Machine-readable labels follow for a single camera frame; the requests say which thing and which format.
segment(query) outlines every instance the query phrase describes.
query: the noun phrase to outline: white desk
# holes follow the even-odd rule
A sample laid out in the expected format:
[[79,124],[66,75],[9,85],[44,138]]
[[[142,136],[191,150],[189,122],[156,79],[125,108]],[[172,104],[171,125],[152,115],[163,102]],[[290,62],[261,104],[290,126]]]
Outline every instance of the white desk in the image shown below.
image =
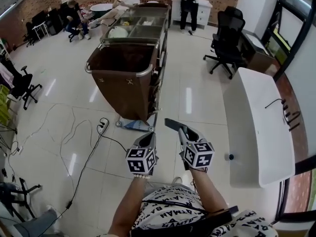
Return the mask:
[[45,32],[44,32],[44,30],[43,30],[43,27],[44,27],[44,29],[45,29],[45,31],[46,31],[46,33],[47,33],[47,36],[49,36],[48,31],[47,31],[47,26],[46,26],[45,22],[39,24],[38,26],[34,26],[33,29],[32,29],[32,30],[34,30],[34,31],[36,32],[36,34],[37,34],[39,40],[40,40],[40,37],[39,37],[39,34],[38,34],[39,28],[41,29],[41,31],[43,32],[43,34],[44,34],[44,36],[45,36]]
[[[198,0],[197,24],[207,26],[208,18],[213,6],[209,0]],[[181,0],[172,0],[171,23],[181,21]],[[191,23],[191,14],[188,14],[187,22]]]
[[294,149],[271,76],[239,68],[224,93],[232,187],[265,187],[295,173]]

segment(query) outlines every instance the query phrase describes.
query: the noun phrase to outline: tiled floor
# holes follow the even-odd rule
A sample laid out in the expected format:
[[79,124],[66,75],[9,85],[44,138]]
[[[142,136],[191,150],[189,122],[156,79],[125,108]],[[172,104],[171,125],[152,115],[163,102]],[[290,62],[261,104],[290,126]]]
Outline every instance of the tiled floor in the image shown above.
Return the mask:
[[[211,38],[214,32],[216,28],[207,27],[204,31],[198,30],[196,35]],[[126,148],[142,134],[115,127],[117,114],[99,92],[92,76],[84,71],[84,64],[101,35],[99,28],[91,33],[91,40],[69,43],[67,33],[61,32],[34,46],[20,47],[12,54],[16,68],[27,65],[34,75],[33,84],[43,85],[37,95],[39,102],[31,102],[26,111],[18,112],[18,141],[23,150],[10,158],[16,175],[23,177],[29,187],[43,185],[42,190],[32,196],[36,215],[45,211],[47,204],[60,211],[65,209],[91,146],[98,138],[96,126],[100,118],[110,121],[105,135],[120,141]],[[208,174],[227,203],[238,205],[240,211],[256,210],[273,221],[278,184],[266,189],[230,187],[229,162],[224,160],[224,154],[229,152],[229,140],[223,101],[229,80],[223,68],[218,68],[213,75],[208,73],[214,61],[202,58],[210,53],[210,42],[182,34],[176,28],[169,31],[160,101],[162,110],[156,126],[159,162],[151,180],[169,184],[175,176],[181,176],[186,185],[192,181],[178,155],[177,133],[163,124],[164,118],[180,120],[202,132],[213,144],[216,156]],[[101,139],[83,173],[72,207],[58,222],[59,228],[70,237],[92,237],[109,229],[132,178],[124,158],[125,153],[117,143]],[[5,167],[11,176],[7,163]]]

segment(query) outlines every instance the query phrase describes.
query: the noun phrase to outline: cabinet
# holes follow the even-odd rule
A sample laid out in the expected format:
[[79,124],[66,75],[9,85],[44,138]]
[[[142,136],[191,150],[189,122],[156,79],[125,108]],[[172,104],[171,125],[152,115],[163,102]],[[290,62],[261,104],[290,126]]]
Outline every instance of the cabinet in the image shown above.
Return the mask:
[[[198,12],[197,12],[197,24],[203,28],[208,23],[208,18],[211,14],[211,8],[213,6],[208,0],[198,1]],[[181,0],[172,0],[172,12],[171,12],[171,22],[181,20]],[[191,15],[188,14],[187,22],[191,22]]]

